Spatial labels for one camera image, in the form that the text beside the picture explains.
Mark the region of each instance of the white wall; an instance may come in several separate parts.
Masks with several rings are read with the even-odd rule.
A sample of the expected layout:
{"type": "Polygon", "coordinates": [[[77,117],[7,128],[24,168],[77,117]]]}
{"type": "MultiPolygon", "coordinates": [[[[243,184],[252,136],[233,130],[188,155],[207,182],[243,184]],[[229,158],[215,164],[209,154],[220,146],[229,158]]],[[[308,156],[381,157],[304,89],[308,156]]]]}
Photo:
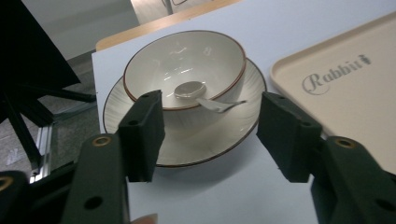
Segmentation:
{"type": "Polygon", "coordinates": [[[130,0],[22,0],[69,60],[109,35],[139,25],[130,0]]]}

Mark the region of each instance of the table surface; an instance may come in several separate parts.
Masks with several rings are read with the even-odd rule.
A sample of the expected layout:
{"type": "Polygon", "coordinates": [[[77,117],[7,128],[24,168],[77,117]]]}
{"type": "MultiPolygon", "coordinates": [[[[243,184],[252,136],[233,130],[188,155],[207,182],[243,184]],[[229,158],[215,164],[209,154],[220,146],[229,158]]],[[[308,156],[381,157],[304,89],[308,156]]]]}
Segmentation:
{"type": "MultiPolygon", "coordinates": [[[[99,118],[126,64],[162,36],[187,30],[229,35],[263,72],[268,91],[278,92],[269,78],[276,61],[395,10],[394,0],[243,0],[151,33],[127,31],[121,41],[112,42],[114,46],[108,40],[99,42],[106,47],[92,55],[99,118]]],[[[102,119],[100,127],[103,132],[102,119]]],[[[131,219],[157,213],[162,224],[318,223],[312,178],[309,183],[289,183],[255,134],[253,130],[239,146],[213,161],[157,168],[152,183],[128,184],[131,219]]]]}

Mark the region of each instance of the gray floor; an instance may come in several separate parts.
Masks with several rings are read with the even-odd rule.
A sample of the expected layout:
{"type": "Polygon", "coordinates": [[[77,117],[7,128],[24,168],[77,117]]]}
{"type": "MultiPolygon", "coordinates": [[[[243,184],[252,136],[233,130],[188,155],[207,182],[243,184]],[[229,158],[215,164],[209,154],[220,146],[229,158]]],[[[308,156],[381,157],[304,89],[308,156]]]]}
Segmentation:
{"type": "MultiPolygon", "coordinates": [[[[91,52],[69,61],[81,83],[67,87],[67,90],[95,94],[91,52]]],[[[69,162],[76,161],[83,141],[99,131],[99,120],[96,104],[82,103],[63,98],[44,96],[39,101],[55,114],[57,120],[52,126],[50,139],[50,170],[69,162]],[[87,105],[87,109],[68,118],[67,112],[87,105]]],[[[25,123],[37,142],[39,127],[29,119],[25,123]]],[[[19,170],[31,175],[31,165],[24,153],[21,142],[15,134],[8,119],[0,124],[0,171],[19,170]]]]}

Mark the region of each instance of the white spoon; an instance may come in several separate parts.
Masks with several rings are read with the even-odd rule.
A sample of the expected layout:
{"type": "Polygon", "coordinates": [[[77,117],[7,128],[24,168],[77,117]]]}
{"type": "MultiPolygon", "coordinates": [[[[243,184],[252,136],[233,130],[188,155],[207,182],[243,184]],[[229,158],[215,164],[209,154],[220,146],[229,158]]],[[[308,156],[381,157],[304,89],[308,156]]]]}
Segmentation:
{"type": "Polygon", "coordinates": [[[177,99],[195,99],[200,105],[208,110],[216,113],[224,113],[236,105],[241,105],[246,101],[238,101],[234,103],[220,103],[212,100],[201,98],[200,96],[206,92],[206,85],[199,81],[185,82],[175,88],[174,95],[177,99]]]}

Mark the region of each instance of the bowl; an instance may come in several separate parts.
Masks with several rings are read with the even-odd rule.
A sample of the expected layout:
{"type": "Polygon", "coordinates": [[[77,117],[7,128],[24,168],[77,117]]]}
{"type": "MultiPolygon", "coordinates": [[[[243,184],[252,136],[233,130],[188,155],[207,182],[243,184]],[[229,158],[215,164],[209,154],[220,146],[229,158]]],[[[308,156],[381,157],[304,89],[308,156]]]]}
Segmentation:
{"type": "Polygon", "coordinates": [[[123,85],[136,101],[161,90],[165,125],[191,128],[219,119],[194,99],[178,99],[174,90],[182,83],[206,85],[202,98],[232,102],[239,96],[247,63],[245,51],[233,38],[211,31],[188,31],[157,39],[128,62],[123,85]]]}

